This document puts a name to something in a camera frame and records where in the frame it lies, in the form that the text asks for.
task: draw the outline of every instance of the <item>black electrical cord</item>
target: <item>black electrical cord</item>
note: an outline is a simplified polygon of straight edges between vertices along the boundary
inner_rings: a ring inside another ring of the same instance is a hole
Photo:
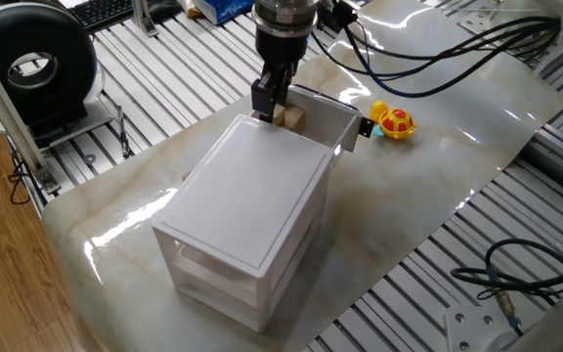
[[[558,35],[559,35],[559,32],[553,32],[549,35],[548,39],[546,41],[544,41],[540,46],[538,46],[536,48],[532,48],[531,50],[526,50],[522,53],[518,53],[515,56],[520,58],[520,57],[523,57],[523,56],[526,56],[528,54],[533,53],[529,58],[527,58],[523,61],[526,64],[529,61],[537,58],[540,54],[544,53],[551,45],[553,45],[555,40],[557,40]]]
[[[12,189],[12,193],[10,194],[10,202],[14,205],[22,205],[30,201],[29,197],[21,201],[15,200],[15,194],[17,193],[17,188],[19,187],[19,184],[22,182],[22,178],[29,177],[28,174],[22,172],[23,161],[18,156],[18,154],[19,154],[18,151],[12,152],[13,164],[15,164],[16,166],[12,175],[8,175],[8,182],[15,184],[15,186]]]
[[[466,54],[468,52],[471,51],[475,51],[475,50],[491,50],[494,51],[495,49],[484,49],[484,46],[487,46],[489,44],[492,44],[496,41],[500,41],[502,39],[508,38],[510,36],[514,36],[517,35],[519,33],[535,33],[537,31],[541,30],[541,27],[539,26],[525,26],[525,27],[521,27],[518,29],[515,29],[513,31],[507,32],[507,33],[503,33],[500,34],[492,39],[484,39],[482,37],[482,35],[484,35],[484,33],[480,33],[478,35],[476,35],[475,37],[460,43],[459,45],[446,50],[444,52],[442,52],[441,54],[433,57],[433,59],[431,61],[429,61],[426,64],[423,64],[422,66],[416,67],[416,68],[412,68],[406,71],[402,71],[402,72],[396,72],[396,73],[375,73],[375,76],[378,77],[389,77],[389,78],[385,78],[382,79],[382,81],[389,81],[389,80],[394,80],[394,79],[398,79],[398,78],[402,78],[411,74],[415,74],[418,73],[426,68],[428,68],[429,66],[439,62],[440,60],[443,59],[448,59],[448,58],[452,58],[455,56],[459,56],[459,55],[463,55]],[[370,73],[366,70],[361,70],[361,69],[357,69],[357,68],[353,68],[350,66],[346,66],[343,63],[341,63],[340,61],[338,61],[334,56],[331,55],[331,53],[327,50],[327,48],[325,47],[325,45],[323,44],[323,42],[319,39],[319,37],[317,37],[316,33],[312,32],[312,37],[315,39],[315,41],[317,42],[317,45],[321,48],[321,50],[327,55],[327,57],[332,60],[335,64],[349,70],[352,71],[354,73],[357,74],[364,74],[364,75],[370,75]],[[480,43],[477,43],[469,48],[464,48],[465,45],[468,45],[470,43],[472,43],[473,41],[476,41],[477,39],[481,39],[482,41]]]
[[[530,22],[554,23],[556,25],[559,25],[559,20],[550,19],[550,18],[546,18],[546,17],[527,17],[527,18],[523,18],[523,19],[518,19],[518,20],[506,22],[506,23],[497,25],[497,26],[495,26],[491,29],[484,30],[483,32],[476,34],[476,35],[472,36],[471,38],[463,41],[459,45],[465,46],[465,45],[473,43],[477,40],[483,40],[486,36],[496,32],[496,31],[500,31],[500,30],[503,30],[503,29],[513,27],[515,25],[519,25],[519,24],[523,24],[523,23],[530,23]],[[436,55],[436,56],[417,56],[417,55],[406,55],[406,54],[394,53],[394,52],[391,52],[391,51],[388,51],[388,50],[385,50],[385,49],[382,49],[382,48],[377,48],[370,43],[363,42],[362,38],[360,38],[355,33],[352,33],[352,36],[353,36],[354,40],[357,40],[357,41],[361,42],[362,44],[367,45],[375,53],[387,55],[387,56],[390,56],[390,57],[393,57],[393,58],[407,59],[407,60],[429,61],[429,60],[437,59],[437,57],[440,56],[440,54]]]
[[[544,299],[549,305],[554,305],[555,301],[551,299],[551,296],[559,297],[559,294],[563,292],[563,288],[559,290],[551,289],[554,286],[563,284],[563,274],[557,277],[540,280],[537,282],[526,282],[522,279],[516,278],[514,276],[505,274],[498,269],[496,269],[492,264],[493,253],[505,245],[519,244],[529,246],[536,250],[540,250],[545,254],[548,254],[558,262],[563,265],[563,254],[557,252],[556,250],[528,240],[522,239],[508,239],[496,242],[493,244],[486,252],[485,257],[485,269],[479,268],[456,268],[451,270],[451,275],[461,281],[466,283],[484,286],[487,289],[481,291],[477,298],[480,300],[488,299],[501,291],[518,291],[525,294],[539,296]]]
[[[372,80],[375,83],[377,83],[378,86],[380,86],[381,88],[383,88],[387,92],[394,94],[394,95],[397,95],[397,96],[400,96],[400,97],[404,97],[404,98],[424,98],[424,97],[429,97],[431,95],[434,95],[436,93],[440,93],[440,92],[454,86],[455,84],[457,84],[462,79],[466,78],[468,75],[473,73],[475,70],[477,70],[479,67],[481,67],[485,63],[487,63],[493,57],[495,57],[496,55],[505,51],[511,45],[514,45],[515,43],[519,42],[520,40],[522,40],[522,39],[526,38],[528,35],[530,35],[529,33],[521,33],[521,34],[516,35],[515,37],[505,41],[504,43],[502,43],[501,45],[496,47],[495,50],[493,50],[490,54],[488,54],[483,59],[481,59],[478,63],[473,65],[471,68],[467,69],[464,73],[460,74],[456,78],[452,79],[451,81],[449,81],[449,82],[447,82],[447,83],[445,83],[441,86],[438,86],[436,88],[433,88],[433,89],[425,91],[425,92],[408,93],[408,92],[402,92],[400,90],[394,89],[394,88],[384,84],[379,79],[379,77],[377,77],[374,74],[374,72],[372,72],[372,70],[370,69],[370,67],[367,64],[367,61],[362,56],[362,53],[360,53],[360,49],[358,48],[358,44],[356,43],[355,40],[353,40],[353,36],[351,34],[351,30],[349,30],[349,27],[348,26],[344,27],[344,31],[347,34],[347,37],[349,38],[351,45],[353,46],[353,50],[356,53],[356,56],[358,57],[358,59],[360,60],[360,63],[365,68],[365,70],[368,72],[368,75],[372,78]]]

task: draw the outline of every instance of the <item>white plastic drawer unit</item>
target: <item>white plastic drawer unit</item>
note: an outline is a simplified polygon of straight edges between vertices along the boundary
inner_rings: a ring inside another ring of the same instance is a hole
[[[301,87],[287,103],[305,111],[301,134],[239,115],[152,221],[175,288],[257,331],[319,229],[330,168],[366,123]]]

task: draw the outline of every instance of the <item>white glossy sheet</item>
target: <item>white glossy sheet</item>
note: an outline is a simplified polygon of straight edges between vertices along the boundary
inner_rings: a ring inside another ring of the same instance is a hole
[[[435,54],[466,37],[437,10],[413,0],[362,9],[372,38],[393,51]],[[339,42],[333,53],[355,63]],[[440,64],[396,87],[418,91],[455,76],[475,55]],[[373,57],[377,69],[405,69]],[[206,117],[58,197],[43,222],[82,320],[113,351],[300,350],[444,223],[513,159],[563,97],[515,59],[501,56],[435,97],[394,98],[320,56],[296,83],[358,107],[377,99],[407,109],[419,125],[405,141],[360,137],[332,169],[320,232],[256,334],[175,292],[151,229],[180,186],[249,98]]]

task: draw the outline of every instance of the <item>wooden block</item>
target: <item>wooden block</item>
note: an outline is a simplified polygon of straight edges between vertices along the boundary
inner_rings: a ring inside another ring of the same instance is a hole
[[[281,105],[275,105],[275,110],[273,110],[273,124],[276,126],[283,126],[285,121],[285,108]]]
[[[305,126],[305,112],[298,107],[287,107],[285,109],[283,124],[290,131],[301,134]]]

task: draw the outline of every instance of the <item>yellow rubber duck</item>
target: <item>yellow rubber duck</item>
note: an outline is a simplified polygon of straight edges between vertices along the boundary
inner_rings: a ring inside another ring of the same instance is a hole
[[[381,101],[376,101],[368,115],[371,120],[379,125],[379,129],[384,136],[396,140],[405,139],[411,136],[416,124],[411,120],[410,114],[401,109],[388,109],[388,106]]]

